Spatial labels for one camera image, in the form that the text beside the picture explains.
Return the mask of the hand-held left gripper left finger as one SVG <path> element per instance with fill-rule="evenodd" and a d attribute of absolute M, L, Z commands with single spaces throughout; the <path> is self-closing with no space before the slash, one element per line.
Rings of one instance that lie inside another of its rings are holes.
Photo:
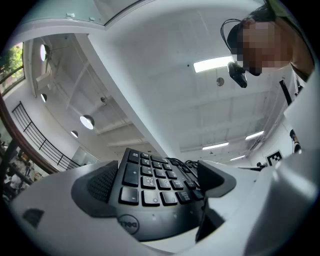
<path fill-rule="evenodd" d="M 20 193 L 9 209 L 23 233 L 47 256 L 165 256 L 118 223 L 113 206 L 92 197 L 87 182 L 116 161 L 57 172 Z"/>

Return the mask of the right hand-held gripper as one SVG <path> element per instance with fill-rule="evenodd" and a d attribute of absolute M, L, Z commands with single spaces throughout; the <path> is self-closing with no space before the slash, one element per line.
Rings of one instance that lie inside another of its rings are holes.
<path fill-rule="evenodd" d="M 268 154 L 266 157 L 266 163 L 269 167 L 275 166 L 279 161 L 283 159 L 283 155 L 280 150 Z"/>

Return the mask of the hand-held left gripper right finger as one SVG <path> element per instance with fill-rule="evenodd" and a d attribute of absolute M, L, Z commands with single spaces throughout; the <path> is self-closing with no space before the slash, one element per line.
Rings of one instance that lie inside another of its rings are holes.
<path fill-rule="evenodd" d="M 198 164 L 205 194 L 200 256 L 271 256 L 299 230 L 317 201 L 317 151 L 293 154 L 259 172 Z"/>

